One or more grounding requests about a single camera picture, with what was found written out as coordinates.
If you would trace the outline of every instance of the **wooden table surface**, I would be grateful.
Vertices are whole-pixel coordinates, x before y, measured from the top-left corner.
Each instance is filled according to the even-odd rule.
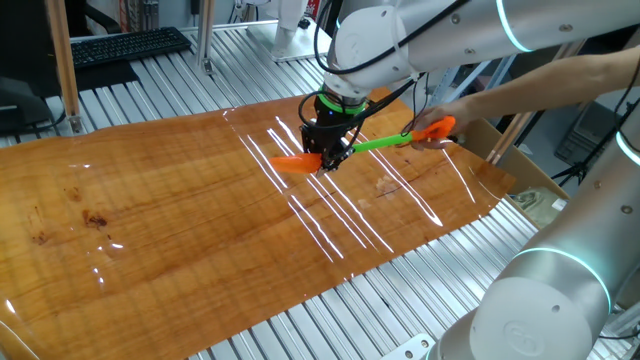
[[[513,183],[456,145],[275,173],[269,157],[299,151],[299,101],[1,149],[4,352],[183,359],[486,215]],[[396,102],[363,135],[411,115]]]

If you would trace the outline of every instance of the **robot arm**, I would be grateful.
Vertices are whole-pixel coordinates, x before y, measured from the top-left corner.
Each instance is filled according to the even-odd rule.
[[[583,39],[639,19],[637,0],[405,0],[401,6],[358,10],[341,23],[332,43],[321,90],[334,96],[325,94],[315,101],[316,126],[302,128],[305,150],[323,153],[324,170],[336,169],[345,158],[329,154],[343,153],[345,145],[339,139],[351,128],[319,129],[348,123],[372,89],[411,73]],[[425,23],[431,23],[426,30]],[[411,40],[399,46],[408,36]],[[394,48],[364,69],[342,73]]]
[[[399,8],[354,12],[334,39],[330,70],[367,62],[449,5],[444,0],[406,0]],[[326,94],[315,101],[315,124],[348,123],[371,89],[414,71],[531,51],[639,21],[637,0],[467,2],[407,45],[396,47],[400,52],[353,73],[328,71],[322,89]],[[347,130],[332,129],[303,125],[306,150],[343,149],[343,142],[335,140]],[[630,115],[622,130],[632,143],[640,144],[640,110]],[[325,169],[335,168],[335,163],[328,159]],[[588,356],[616,297],[640,264],[640,152],[618,134],[583,184],[560,216],[502,271],[480,306],[445,332],[428,360]]]

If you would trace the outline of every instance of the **metal table frame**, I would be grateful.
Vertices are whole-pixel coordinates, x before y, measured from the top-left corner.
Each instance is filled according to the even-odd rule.
[[[297,96],[318,89],[314,61],[274,63],[255,46],[247,25],[214,27],[214,75],[196,66],[192,48],[131,66],[140,81],[81,91],[78,133]],[[60,97],[46,99],[54,115]],[[64,122],[38,134],[0,137],[0,147],[73,136]],[[189,359],[379,359],[413,336],[433,345],[476,307],[488,286],[537,229],[509,201],[490,214],[313,297]],[[630,345],[598,341],[589,359],[619,358]]]

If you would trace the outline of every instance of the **hand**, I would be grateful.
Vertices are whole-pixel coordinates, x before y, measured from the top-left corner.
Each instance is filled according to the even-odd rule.
[[[456,119],[456,125],[451,130],[451,135],[460,134],[472,121],[473,115],[470,114],[469,107],[465,98],[448,104],[434,106],[424,110],[416,119],[415,130],[424,130],[432,123],[441,120],[447,115],[451,115]],[[427,139],[412,142],[411,146],[416,150],[424,149],[444,149],[451,140],[448,139]]]

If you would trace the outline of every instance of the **keyboard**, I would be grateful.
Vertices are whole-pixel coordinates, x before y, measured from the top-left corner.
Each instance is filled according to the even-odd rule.
[[[174,27],[109,36],[71,44],[73,66],[83,68],[189,49],[191,42]]]

